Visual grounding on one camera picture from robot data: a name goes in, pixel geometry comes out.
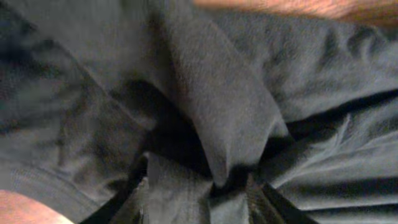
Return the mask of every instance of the fabric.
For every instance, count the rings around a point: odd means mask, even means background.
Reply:
[[[398,30],[0,6],[1,189],[75,223],[398,223]]]

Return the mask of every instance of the gray fabric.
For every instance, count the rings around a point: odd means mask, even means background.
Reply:
[[[148,200],[92,217],[398,223],[397,30],[177,0],[2,2],[1,158],[94,212],[138,186],[145,155]]]

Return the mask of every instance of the black cloth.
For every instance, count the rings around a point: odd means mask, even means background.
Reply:
[[[398,30],[2,0],[0,189],[83,223],[398,223]]]

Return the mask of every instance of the t-shirt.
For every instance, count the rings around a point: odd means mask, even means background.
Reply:
[[[75,223],[398,223],[398,30],[0,2],[0,189]]]

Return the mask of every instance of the wooden surface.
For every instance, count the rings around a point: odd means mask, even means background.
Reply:
[[[398,26],[398,0],[194,0],[209,8],[262,11]],[[62,215],[25,196],[0,190],[0,224],[71,224]]]

